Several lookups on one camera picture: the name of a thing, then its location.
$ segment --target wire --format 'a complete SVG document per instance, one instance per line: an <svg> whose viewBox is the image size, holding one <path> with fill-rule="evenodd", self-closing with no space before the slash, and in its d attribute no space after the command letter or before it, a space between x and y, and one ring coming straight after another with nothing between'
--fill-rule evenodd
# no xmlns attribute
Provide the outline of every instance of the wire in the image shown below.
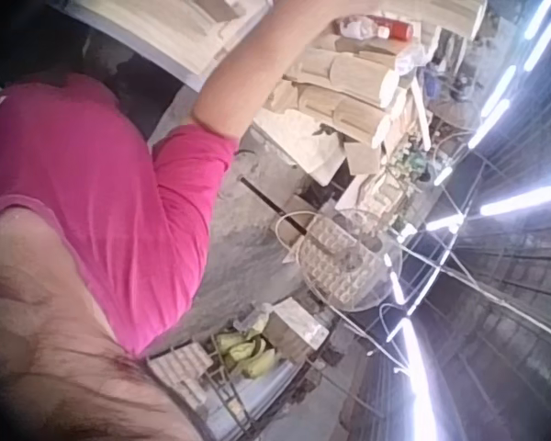
<svg viewBox="0 0 551 441"><path fill-rule="evenodd" d="M307 211L307 210L299 210L299 211L291 211L287 214L285 214L284 216L282 216L281 218L279 218L277 220L277 222L275 223L275 227L274 227L274 232L275 232L275 237L277 238L277 240L282 244L282 246L284 246L290 253L294 253L294 258L296 260L296 262L298 263L298 265L300 267L302 267L302 265L300 264L299 260L298 260L298 251L294 251L292 250L292 248L290 248L289 246L287 246L286 243L284 243L284 241L282 240L281 236L279 235L279 227L280 225L282 224L282 222L289 218L290 216L296 216L298 214L306 214L306 215L312 215L312 216L319 216L319 213L315 213L313 211ZM362 337L364 337L365 339L369 340L382 354L384 354L385 356L387 356L391 361L393 361L396 365L398 365L400 368L403 368L405 370L408 370L406 368L406 366L402 363L400 363L400 361L398 361L393 355L391 355L386 349L384 349L384 347L378 343L370 334L366 333L363 329L361 329L356 323L354 323L349 317L347 317L345 314L343 314L341 311L339 311L337 308L335 308L334 306L331 305L331 303L326 299L326 297L320 292L320 290L318 288L316 288L314 286L314 284L312 284L312 282L307 278L307 277L304 277L304 281L306 282L306 284L309 286L309 289L315 293L317 295L317 297L319 297L329 308L331 308L331 310L337 314L339 317L341 317L341 319L343 319L354 331L356 334L358 335L361 335Z"/></svg>
<svg viewBox="0 0 551 441"><path fill-rule="evenodd" d="M442 140L439 141L439 143L434 147L434 151L433 151L433 166L434 164L436 163L437 161L437 153L439 152L439 150L441 149L441 146L446 142L446 141L449 141L453 138L456 138L457 136L463 136L463 135L470 135L474 133L473 130L463 130L463 131L457 131L456 133L451 133L450 135L448 136L445 136Z"/></svg>
<svg viewBox="0 0 551 441"><path fill-rule="evenodd" d="M316 288L309 280L305 278L306 284L309 286L310 290L314 292L324 303L326 303L331 310L337 314L339 317L341 317L354 331L356 334L362 336L366 340L369 340L382 354L387 356L391 361L393 361L396 365L398 365L399 368L403 368L404 370L408 370L408 368L403 365L401 362L399 362L393 355L391 355L384 347L374 339L370 334L366 333L363 329L361 329L356 323L354 323L349 317L347 317L345 314L340 312L337 308L332 306L329 301L320 293L319 289Z"/></svg>
<svg viewBox="0 0 551 441"><path fill-rule="evenodd" d="M319 216L319 213L315 213L314 211L307 211L305 209L302 209L302 210L299 210L299 211L291 211L291 212L285 214L284 216L282 216L281 218L279 218L277 220L277 222L275 223L275 227L274 227L275 237L277 238L277 241L280 242L281 245L284 248L286 248L290 253L293 253L294 251L292 250L292 248L287 246L287 243L285 243L282 240L282 237L279 235L279 227L282 224L282 222L285 221L287 218L289 218L291 216L296 216L297 214L309 214L311 216Z"/></svg>

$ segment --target metal rod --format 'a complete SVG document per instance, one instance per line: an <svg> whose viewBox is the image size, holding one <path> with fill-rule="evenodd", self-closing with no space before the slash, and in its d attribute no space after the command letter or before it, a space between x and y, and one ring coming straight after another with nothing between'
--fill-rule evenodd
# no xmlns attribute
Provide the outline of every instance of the metal rod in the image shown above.
<svg viewBox="0 0 551 441"><path fill-rule="evenodd" d="M474 270L474 273L480 275L481 277L489 277L489 274L483 271ZM524 283L519 283L515 280L509 280L507 278L504 278L500 280L500 283L503 283L504 285L510 285L516 288L528 289L529 291L538 292L539 294L543 294L545 296L551 297L551 291L547 291L545 289L540 289L537 287L532 287L530 285L525 285Z"/></svg>
<svg viewBox="0 0 551 441"><path fill-rule="evenodd" d="M468 249L466 251L468 253L490 255L492 257L497 257L500 255L499 253L492 253L489 251L484 252L484 251L479 251L475 249ZM510 257L511 259L518 259L518 260L539 260L544 262L551 262L551 255L503 254L502 257Z"/></svg>
<svg viewBox="0 0 551 441"><path fill-rule="evenodd" d="M492 287L487 288L486 284L478 284L476 286L474 283L472 283L470 280L467 279L467 276L465 274L460 273L460 272L458 272L454 269L451 269L451 268L446 268L446 267L443 267L443 266L439 266L435 262L433 262L432 260L428 259L427 257L425 257L421 254L414 253L413 251L409 250L408 248L406 248L404 246L400 246L400 247L405 252L407 252L407 253L413 255L414 257L417 257L418 259L422 260L425 264L427 264L429 266L432 266L433 268L438 268L439 271L441 271L441 272L447 274L448 276L450 276L452 278L455 278L455 279L459 280L460 282L464 283L465 285L468 285L469 287L473 288L475 291L482 294L489 301L501 306L504 309L507 309L509 311L514 312L515 314L519 315L520 317L523 317L526 321L534 324L538 328L542 329L543 331L545 331L546 333L551 335L551 326L550 325L536 319L535 317L531 316L527 312L521 311L518 307L513 306L511 304L511 300L504 300L508 296L506 296L506 294L502 293L501 291L499 291L495 288L492 288Z"/></svg>
<svg viewBox="0 0 551 441"><path fill-rule="evenodd" d="M426 299L425 303L429 308L431 308L431 311L436 313L441 319L443 319L444 323L451 328L453 332L457 332L455 325L447 318L447 316L439 310L436 306L434 306L430 300ZM480 331L472 331L472 333L482 342L484 345L486 345L493 353L494 355L500 359L502 363L506 365L507 368L509 368L520 380L521 382L533 393L533 395L537 398L537 400L540 401L541 405L551 414L551 407L545 400L545 398L539 393L537 389L534 388L534 386L531 384L531 382L518 370L518 368L506 357L500 349L498 349L496 346L494 346L488 338L481 333Z"/></svg>

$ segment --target ceiling light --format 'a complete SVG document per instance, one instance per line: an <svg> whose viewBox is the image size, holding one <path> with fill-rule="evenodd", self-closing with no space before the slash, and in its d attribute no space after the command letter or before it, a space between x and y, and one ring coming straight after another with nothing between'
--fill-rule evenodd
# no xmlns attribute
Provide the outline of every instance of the ceiling light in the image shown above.
<svg viewBox="0 0 551 441"><path fill-rule="evenodd" d="M407 237L410 237L417 232L418 230L416 229L416 227L414 227L414 225L412 225L411 223L407 223L400 232L399 236L396 238L396 240L398 241L398 243L404 243Z"/></svg>
<svg viewBox="0 0 551 441"><path fill-rule="evenodd" d="M463 214L455 214L453 216L449 216L447 218L442 218L439 220L433 220L431 222L428 222L426 224L426 231L427 232L434 232L435 230L440 230L444 227L451 227L453 225L461 225L464 221L464 215Z"/></svg>
<svg viewBox="0 0 551 441"><path fill-rule="evenodd" d="M529 55L529 58L526 59L526 62L524 63L524 70L526 72L531 72L536 66L537 62L541 58L541 55L545 52L549 41L551 41L551 22L545 28L543 34L541 34L541 37L534 45L533 51L531 52L531 55Z"/></svg>
<svg viewBox="0 0 551 441"><path fill-rule="evenodd" d="M482 118L487 117L496 107L496 105L500 101L500 98L502 98L502 95L504 95L504 92L506 92L506 89L511 83L514 74L516 74L516 66L510 66L508 69L506 69L506 72L496 85L494 92L492 92L492 95L488 98L488 101L486 101L486 104L481 109Z"/></svg>
<svg viewBox="0 0 551 441"><path fill-rule="evenodd" d="M394 289L394 299L396 300L396 303L398 303L398 305L403 305L405 302L404 292L402 291L402 287L400 286L398 274L396 274L396 271L392 271L391 273L389 273L389 279L392 281L392 289Z"/></svg>
<svg viewBox="0 0 551 441"><path fill-rule="evenodd" d="M498 120L501 118L502 115L504 115L504 112L508 110L508 107L510 107L511 102L508 99L502 99L500 103L494 108L494 111L489 114L489 117L482 123L481 126L479 126L478 131L473 136L471 140L467 143L467 146L470 149L475 149L478 147L478 144L481 142L481 140L484 139L484 137L488 134L488 132L496 125Z"/></svg>
<svg viewBox="0 0 551 441"><path fill-rule="evenodd" d="M437 439L436 422L429 392L429 381L422 361L422 352L412 322L403 319L402 331L406 354L409 360L410 388L414 393L414 439L434 441Z"/></svg>
<svg viewBox="0 0 551 441"><path fill-rule="evenodd" d="M517 209L528 209L549 201L551 201L551 187L541 187L528 193L484 205L479 212L482 216L495 216Z"/></svg>
<svg viewBox="0 0 551 441"><path fill-rule="evenodd" d="M394 337L396 336L397 333L400 332L400 330L402 329L402 326L404 326L404 321L406 320L408 319L402 319L398 322L398 325L394 328L394 330L388 334L388 337L386 338L386 343L389 343L392 340L394 340Z"/></svg>
<svg viewBox="0 0 551 441"><path fill-rule="evenodd" d="M543 23L543 19L545 18L549 7L551 7L551 0L543 0L543 3L539 5L536 12L534 13L533 18L531 18L529 26L524 32L524 38L526 40L532 40L533 37L536 35L537 31L541 27L541 23Z"/></svg>
<svg viewBox="0 0 551 441"><path fill-rule="evenodd" d="M452 167L446 167L443 169L443 171L437 176L437 178L434 180L434 186L438 187L440 186L447 177L449 177L453 173Z"/></svg>

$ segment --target metal pole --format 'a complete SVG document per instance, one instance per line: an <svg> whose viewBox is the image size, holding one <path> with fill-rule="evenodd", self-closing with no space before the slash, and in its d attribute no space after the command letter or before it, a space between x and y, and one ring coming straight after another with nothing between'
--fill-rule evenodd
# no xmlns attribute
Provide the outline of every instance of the metal pole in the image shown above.
<svg viewBox="0 0 551 441"><path fill-rule="evenodd" d="M425 300L425 303L431 310L436 313L441 319L443 319L444 323L453 331L457 332L455 329L455 326L453 323L447 318L447 316L439 310L436 306L434 306L430 300ZM533 395L541 402L541 405L551 414L551 407L548 405L545 398L538 392L537 389L534 388L534 386L531 384L531 382L524 377L524 375L516 368L516 366L502 353L502 351L494 346L488 338L481 333L480 331L472 331L472 333L484 344L486 345L493 353L494 355L500 359L502 363L506 365L508 369L510 369L518 378L520 381L524 383L524 385L533 393Z"/></svg>
<svg viewBox="0 0 551 441"><path fill-rule="evenodd" d="M414 253L413 251L409 250L406 247L402 247L402 249L405 252L407 252L408 254L411 254L414 257L419 258L425 264L427 264L429 266L432 266L433 268L437 268L437 269L439 269L439 271L447 274L449 277L455 278L455 279L459 280L461 283L464 283L465 285L468 285L469 287L473 288L475 291L482 294L489 301L501 306L504 309L507 309L509 311L514 312L516 315L519 315L520 317L523 317L526 321L534 324L538 328L542 329L543 331L545 331L546 333L551 335L551 326L549 324L546 324L546 323L536 319L532 315L530 315L530 314L522 311L521 309L519 309L517 306L512 305L511 302L513 300L507 299L509 296L507 296L503 292L501 292L501 291L499 291L495 288L489 287L488 285L486 285L484 283L476 282L476 283L478 283L478 285L476 286L473 282L471 282L470 280L467 279L467 276L465 274L460 273L459 271L456 271L456 270L451 269L451 268L445 268L445 267L439 266L435 262L433 262L432 260L428 259L427 257L425 257L421 254Z"/></svg>

